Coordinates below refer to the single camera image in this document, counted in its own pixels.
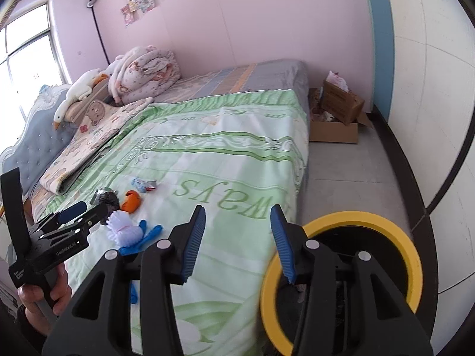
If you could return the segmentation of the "orange peel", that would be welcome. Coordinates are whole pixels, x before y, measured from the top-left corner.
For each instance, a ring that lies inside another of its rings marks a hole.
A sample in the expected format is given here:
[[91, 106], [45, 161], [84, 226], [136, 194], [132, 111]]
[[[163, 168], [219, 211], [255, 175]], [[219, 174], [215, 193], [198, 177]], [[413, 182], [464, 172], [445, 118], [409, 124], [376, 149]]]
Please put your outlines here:
[[120, 210], [125, 211], [128, 214], [134, 214], [141, 206], [141, 203], [142, 199], [139, 193], [135, 190], [128, 190], [120, 206]]

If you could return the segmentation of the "blue white candy wrapper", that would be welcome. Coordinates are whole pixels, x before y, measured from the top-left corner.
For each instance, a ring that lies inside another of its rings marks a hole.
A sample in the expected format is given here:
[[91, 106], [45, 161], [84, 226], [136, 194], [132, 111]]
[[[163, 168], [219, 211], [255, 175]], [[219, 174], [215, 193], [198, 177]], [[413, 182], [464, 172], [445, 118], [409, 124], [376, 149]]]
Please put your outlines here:
[[142, 180], [141, 178], [133, 178], [131, 185], [138, 191], [139, 193], [147, 193], [148, 191], [148, 182]]

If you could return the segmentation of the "black plastic bag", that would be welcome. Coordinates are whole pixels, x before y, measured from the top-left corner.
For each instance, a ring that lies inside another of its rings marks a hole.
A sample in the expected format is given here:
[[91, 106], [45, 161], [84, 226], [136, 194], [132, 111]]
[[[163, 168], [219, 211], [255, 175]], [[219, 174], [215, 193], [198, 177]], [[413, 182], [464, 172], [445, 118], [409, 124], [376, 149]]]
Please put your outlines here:
[[117, 211], [120, 209], [117, 192], [111, 190], [110, 188], [103, 188], [103, 189], [96, 190], [90, 201], [90, 204], [92, 206], [96, 206], [98, 204], [105, 204], [105, 206], [107, 207], [107, 214], [101, 220], [101, 225], [104, 225], [104, 226], [107, 225], [107, 220], [111, 216], [111, 214], [114, 211]]

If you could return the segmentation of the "yellow rimmed black trash bin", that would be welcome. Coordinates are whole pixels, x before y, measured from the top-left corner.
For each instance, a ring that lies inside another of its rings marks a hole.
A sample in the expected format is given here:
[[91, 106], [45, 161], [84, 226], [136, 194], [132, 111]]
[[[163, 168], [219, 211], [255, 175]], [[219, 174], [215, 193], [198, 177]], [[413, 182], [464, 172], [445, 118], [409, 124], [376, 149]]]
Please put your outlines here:
[[430, 355], [416, 316], [423, 269], [411, 239], [364, 211], [327, 214], [305, 226], [287, 221], [297, 277], [278, 252], [263, 279], [260, 312], [281, 355]]

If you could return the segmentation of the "bedroom window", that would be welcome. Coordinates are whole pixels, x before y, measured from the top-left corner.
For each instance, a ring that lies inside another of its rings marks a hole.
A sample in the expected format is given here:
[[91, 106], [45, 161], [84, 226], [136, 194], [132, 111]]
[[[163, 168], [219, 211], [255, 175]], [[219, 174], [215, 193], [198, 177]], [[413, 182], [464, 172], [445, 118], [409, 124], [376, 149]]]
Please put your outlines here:
[[1, 29], [1, 148], [14, 145], [43, 86], [69, 82], [48, 2]]

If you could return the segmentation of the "green floral bed quilt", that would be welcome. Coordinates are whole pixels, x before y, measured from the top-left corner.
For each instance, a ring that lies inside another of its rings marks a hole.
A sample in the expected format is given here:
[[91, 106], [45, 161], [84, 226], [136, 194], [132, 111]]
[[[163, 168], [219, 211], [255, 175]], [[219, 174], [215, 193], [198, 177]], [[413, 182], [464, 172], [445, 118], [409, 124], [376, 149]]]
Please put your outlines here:
[[108, 187], [123, 196], [156, 182], [134, 221], [168, 236], [196, 205], [206, 211], [193, 274], [172, 287], [186, 355], [260, 355], [259, 293], [275, 254], [270, 210], [295, 221], [308, 164], [308, 117], [290, 89], [151, 104], [130, 119], [69, 191], [38, 193], [35, 218], [88, 202]]

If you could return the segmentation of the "blue tufted bed headboard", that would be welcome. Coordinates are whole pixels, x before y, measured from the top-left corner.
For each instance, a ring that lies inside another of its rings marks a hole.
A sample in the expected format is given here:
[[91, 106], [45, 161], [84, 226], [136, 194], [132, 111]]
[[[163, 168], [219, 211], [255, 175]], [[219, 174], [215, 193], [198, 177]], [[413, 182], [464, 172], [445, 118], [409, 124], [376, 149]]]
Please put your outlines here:
[[53, 125], [54, 114], [66, 98], [68, 85], [43, 86], [28, 115], [18, 141], [1, 153], [1, 172], [19, 168], [23, 196], [31, 194], [39, 179], [71, 142], [77, 131], [73, 123]]

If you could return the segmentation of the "cardboard box on floor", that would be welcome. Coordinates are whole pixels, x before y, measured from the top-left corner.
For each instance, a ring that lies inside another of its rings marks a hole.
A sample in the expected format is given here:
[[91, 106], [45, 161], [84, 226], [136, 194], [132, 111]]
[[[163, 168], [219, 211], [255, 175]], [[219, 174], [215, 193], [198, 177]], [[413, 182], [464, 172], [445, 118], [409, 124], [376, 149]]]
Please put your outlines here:
[[356, 145], [359, 128], [372, 127], [364, 105], [338, 72], [329, 71], [323, 84], [309, 91], [309, 141]]

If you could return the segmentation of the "striped brown pillow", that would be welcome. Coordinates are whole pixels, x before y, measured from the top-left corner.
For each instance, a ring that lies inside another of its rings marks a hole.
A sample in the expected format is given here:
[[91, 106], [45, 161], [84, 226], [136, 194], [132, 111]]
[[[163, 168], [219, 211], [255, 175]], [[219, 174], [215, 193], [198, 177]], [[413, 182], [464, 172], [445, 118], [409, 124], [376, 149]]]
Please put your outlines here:
[[86, 96], [85, 99], [73, 103], [66, 111], [64, 121], [79, 125], [88, 106], [93, 101], [107, 102], [109, 100], [108, 97], [110, 96], [108, 82], [108, 79], [102, 80], [93, 88], [92, 92]]

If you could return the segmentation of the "folded bear print blanket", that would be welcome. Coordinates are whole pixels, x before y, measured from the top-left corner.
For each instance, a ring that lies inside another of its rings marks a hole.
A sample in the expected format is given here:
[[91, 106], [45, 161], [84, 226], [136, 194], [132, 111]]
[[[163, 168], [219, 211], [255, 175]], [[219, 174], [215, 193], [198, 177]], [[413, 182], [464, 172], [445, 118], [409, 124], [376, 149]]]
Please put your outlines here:
[[147, 97], [121, 107], [91, 101], [71, 142], [44, 172], [40, 185], [55, 195], [66, 192], [69, 178], [152, 101]]

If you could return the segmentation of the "striped bed sheet mattress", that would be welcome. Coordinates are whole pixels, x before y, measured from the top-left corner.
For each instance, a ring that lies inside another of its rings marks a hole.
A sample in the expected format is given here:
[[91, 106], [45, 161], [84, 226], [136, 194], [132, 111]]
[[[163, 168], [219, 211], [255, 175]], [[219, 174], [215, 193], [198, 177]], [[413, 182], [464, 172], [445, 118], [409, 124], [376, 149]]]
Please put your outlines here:
[[145, 151], [219, 153], [260, 162], [308, 160], [309, 81], [299, 60], [277, 60], [222, 69], [180, 80], [156, 98], [180, 115], [185, 129], [145, 137]]

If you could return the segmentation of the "white goose plush toy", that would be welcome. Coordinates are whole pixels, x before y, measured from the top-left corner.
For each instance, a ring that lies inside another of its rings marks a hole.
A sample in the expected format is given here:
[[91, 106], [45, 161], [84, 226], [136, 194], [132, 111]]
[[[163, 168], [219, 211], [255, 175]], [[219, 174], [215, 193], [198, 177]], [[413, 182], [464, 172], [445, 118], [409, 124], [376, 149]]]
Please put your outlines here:
[[95, 68], [83, 73], [68, 89], [65, 99], [56, 109], [53, 118], [54, 130], [58, 130], [68, 108], [77, 101], [82, 101], [88, 96], [94, 87], [95, 79], [101, 75], [101, 69]]

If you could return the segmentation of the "folded pink floral comforter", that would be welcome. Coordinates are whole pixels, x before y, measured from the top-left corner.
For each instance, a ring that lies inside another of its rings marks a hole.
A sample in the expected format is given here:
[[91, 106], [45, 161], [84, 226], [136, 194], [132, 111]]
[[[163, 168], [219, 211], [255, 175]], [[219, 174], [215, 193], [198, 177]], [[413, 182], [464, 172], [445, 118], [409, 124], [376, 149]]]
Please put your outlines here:
[[124, 54], [123, 65], [109, 78], [108, 90], [115, 104], [122, 106], [164, 93], [180, 76], [174, 52], [138, 46]]

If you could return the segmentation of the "white wardrobe with blue edge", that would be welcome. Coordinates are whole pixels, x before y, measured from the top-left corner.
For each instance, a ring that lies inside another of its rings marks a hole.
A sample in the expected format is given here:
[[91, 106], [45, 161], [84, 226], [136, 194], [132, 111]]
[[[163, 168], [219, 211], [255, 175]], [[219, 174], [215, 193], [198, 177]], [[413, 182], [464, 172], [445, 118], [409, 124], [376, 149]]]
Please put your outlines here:
[[474, 16], [468, 0], [369, 0], [373, 103], [409, 169], [419, 310], [436, 353], [474, 313]]

